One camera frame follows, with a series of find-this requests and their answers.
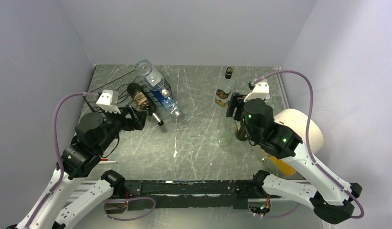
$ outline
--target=yellow object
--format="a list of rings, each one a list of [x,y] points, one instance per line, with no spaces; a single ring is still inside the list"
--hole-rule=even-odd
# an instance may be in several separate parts
[[[283,173],[284,176],[291,176],[296,173],[296,170],[293,167],[284,163],[282,160],[276,159],[274,156],[270,156],[269,154],[267,154],[267,157]]]

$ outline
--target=bottle label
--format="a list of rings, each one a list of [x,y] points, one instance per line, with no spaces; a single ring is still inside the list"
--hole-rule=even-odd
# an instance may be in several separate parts
[[[225,106],[227,104],[227,98],[230,96],[230,92],[225,93],[221,89],[217,89],[216,95],[217,97],[215,98],[215,102],[218,103],[221,106]]]
[[[139,106],[141,110],[144,110],[145,106],[148,104],[148,99],[142,92],[136,92],[134,94],[133,100]]]

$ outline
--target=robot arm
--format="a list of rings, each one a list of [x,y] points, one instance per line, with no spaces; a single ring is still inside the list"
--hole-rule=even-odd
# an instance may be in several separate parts
[[[26,225],[30,229],[64,228],[62,225],[72,228],[98,203],[109,198],[113,193],[119,192],[120,194],[122,189],[115,189],[116,180],[120,181],[124,178],[119,174],[111,174],[115,178],[113,180],[105,175],[93,190],[89,190],[67,208],[63,208],[73,191],[100,162],[104,151],[119,136],[119,132],[143,129],[146,112],[136,111],[131,106],[118,108],[116,102],[116,92],[103,91],[97,104],[104,110],[106,118],[95,112],[81,118],[75,127],[77,138],[61,155],[64,171],[61,171],[57,164],[48,186],[29,214],[16,227],[9,228],[24,229]],[[54,191],[51,191],[61,172],[64,173],[61,183]],[[31,218],[36,209],[39,209],[37,214]]]
[[[240,121],[249,143],[259,145],[269,155],[293,167],[310,185],[266,175],[261,179],[263,191],[299,202],[332,224],[351,218],[354,206],[347,192],[358,198],[362,187],[341,179],[313,155],[314,163],[302,138],[290,127],[275,122],[272,107],[264,102],[268,93],[265,82],[257,84],[248,95],[234,93],[227,117],[232,117],[237,108],[233,118]],[[320,168],[342,184],[343,188],[335,184]]]

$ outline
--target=red wire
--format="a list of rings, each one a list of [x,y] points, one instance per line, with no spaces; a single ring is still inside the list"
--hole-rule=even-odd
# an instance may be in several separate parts
[[[128,191],[126,190],[126,200],[128,199]],[[128,202],[126,201],[126,202],[124,202],[124,206],[125,207],[128,207]]]

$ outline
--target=white paint speck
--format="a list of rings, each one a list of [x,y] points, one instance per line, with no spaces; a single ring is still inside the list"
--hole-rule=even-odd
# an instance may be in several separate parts
[[[173,153],[174,158],[176,158],[176,154],[178,154],[178,152],[176,151],[176,136],[175,136],[175,152]]]

